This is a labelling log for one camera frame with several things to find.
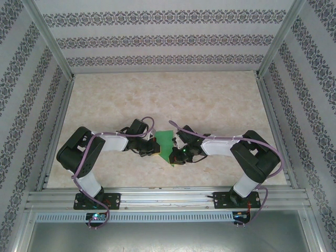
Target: black mounting bracket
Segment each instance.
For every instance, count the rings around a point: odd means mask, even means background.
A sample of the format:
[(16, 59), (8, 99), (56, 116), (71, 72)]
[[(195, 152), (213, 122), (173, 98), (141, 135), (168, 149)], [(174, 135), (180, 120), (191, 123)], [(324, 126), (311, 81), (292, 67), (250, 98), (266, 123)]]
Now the black mounting bracket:
[(230, 192), (214, 192), (213, 198), (215, 209), (238, 209), (238, 208), (260, 208), (260, 198), (258, 192), (251, 192), (239, 206), (235, 205), (230, 199)]
[[(120, 199), (120, 193), (104, 193), (103, 200), (101, 202), (107, 205), (109, 210), (119, 210)], [(73, 205), (74, 210), (105, 210), (103, 206), (97, 206), (96, 203), (94, 203), (82, 193), (76, 194)]]

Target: mounting plate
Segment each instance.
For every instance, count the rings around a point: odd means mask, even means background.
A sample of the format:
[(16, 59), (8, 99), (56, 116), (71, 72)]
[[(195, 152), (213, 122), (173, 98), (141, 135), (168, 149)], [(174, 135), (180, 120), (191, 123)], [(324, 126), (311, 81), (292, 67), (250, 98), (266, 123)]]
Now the mounting plate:
[(260, 208), (261, 206), (258, 192), (251, 192), (240, 206), (236, 206), (230, 200), (230, 192), (214, 192), (212, 198), (214, 199), (215, 209), (248, 208), (248, 203), (250, 203), (250, 208)]
[[(108, 206), (109, 210), (119, 210), (120, 207), (120, 193), (104, 193), (104, 198), (102, 202)], [(74, 210), (104, 210), (105, 208), (101, 205), (96, 207), (86, 196), (82, 193), (77, 193), (75, 197), (75, 202), (73, 204)]]

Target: floor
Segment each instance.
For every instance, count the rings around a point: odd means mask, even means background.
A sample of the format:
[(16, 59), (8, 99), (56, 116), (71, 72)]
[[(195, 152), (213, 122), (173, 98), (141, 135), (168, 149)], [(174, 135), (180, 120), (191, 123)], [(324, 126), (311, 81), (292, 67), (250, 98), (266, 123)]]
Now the floor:
[[(155, 119), (156, 130), (176, 132), (169, 120), (217, 136), (255, 130), (275, 146), (252, 71), (146, 72), (77, 75), (57, 150), (80, 126), (115, 131), (145, 116)], [(158, 155), (131, 151), (102, 152), (93, 171), (103, 187), (230, 186), (243, 174), (232, 157), (172, 167)], [(286, 184), (284, 174), (265, 184)], [(47, 187), (74, 186), (54, 160)]]

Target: striped wallpaper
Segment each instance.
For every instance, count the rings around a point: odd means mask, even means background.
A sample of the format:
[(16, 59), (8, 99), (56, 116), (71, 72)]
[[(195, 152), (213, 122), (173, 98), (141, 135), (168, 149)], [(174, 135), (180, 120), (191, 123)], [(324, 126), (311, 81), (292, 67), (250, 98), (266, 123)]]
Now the striped wallpaper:
[(326, 251), (336, 251), (336, 4), (309, 0), (264, 81)]
[(292, 0), (37, 0), (74, 73), (257, 70)]
[(68, 80), (20, 0), (0, 2), (0, 251), (34, 191)]

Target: metal frame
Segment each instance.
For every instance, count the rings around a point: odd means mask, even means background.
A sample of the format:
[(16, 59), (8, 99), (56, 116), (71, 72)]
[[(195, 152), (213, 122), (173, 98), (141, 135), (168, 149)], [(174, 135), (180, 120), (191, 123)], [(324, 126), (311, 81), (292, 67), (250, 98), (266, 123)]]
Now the metal frame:
[(259, 76), (263, 76), (266, 73), (267, 68), (271, 64), (275, 54), (277, 53), (279, 47), (284, 41), (288, 31), (290, 30), (290, 27), (294, 23), (305, 2), (306, 0), (294, 0), (292, 6), (288, 10), (287, 15), (285, 16), (285, 20), (283, 20), (280, 29), (278, 30), (264, 59), (261, 62), (258, 70)]
[(60, 65), (64, 75), (67, 77), (67, 79), (70, 79), (73, 76), (70, 66), (66, 58), (64, 57), (61, 49), (59, 48), (53, 34), (51, 33), (45, 19), (43, 18), (43, 15), (39, 11), (35, 1), (22, 0), (22, 3), (28, 11), (30, 17), (34, 21), (50, 51), (52, 52), (52, 55), (55, 57), (56, 61)]
[[(269, 196), (263, 211), (295, 210), (298, 211), (302, 228), (310, 251), (325, 251), (315, 216), (305, 189), (299, 189), (291, 169), (286, 149), (281, 138), (265, 84), (258, 78), (259, 88), (265, 112), (278, 150), (286, 160), (285, 177), (288, 185), (268, 186)], [(43, 189), (48, 180), (53, 157), (56, 153), (58, 139), (69, 104), (74, 80), (62, 105), (62, 112), (57, 123), (48, 160), (39, 183), (39, 192), (30, 192), (25, 205), (22, 221), (14, 241), (12, 251), (27, 251), (35, 223), (41, 222), (83, 222), (85, 214), (95, 211), (75, 211), (73, 209), (77, 189)], [(216, 191), (229, 191), (230, 187), (169, 187), (169, 188), (105, 188), (107, 193), (122, 194), (120, 209), (110, 211), (109, 222), (227, 222), (232, 221), (232, 209), (215, 209), (213, 200), (206, 197)], [(260, 200), (264, 200), (265, 191), (259, 190)]]

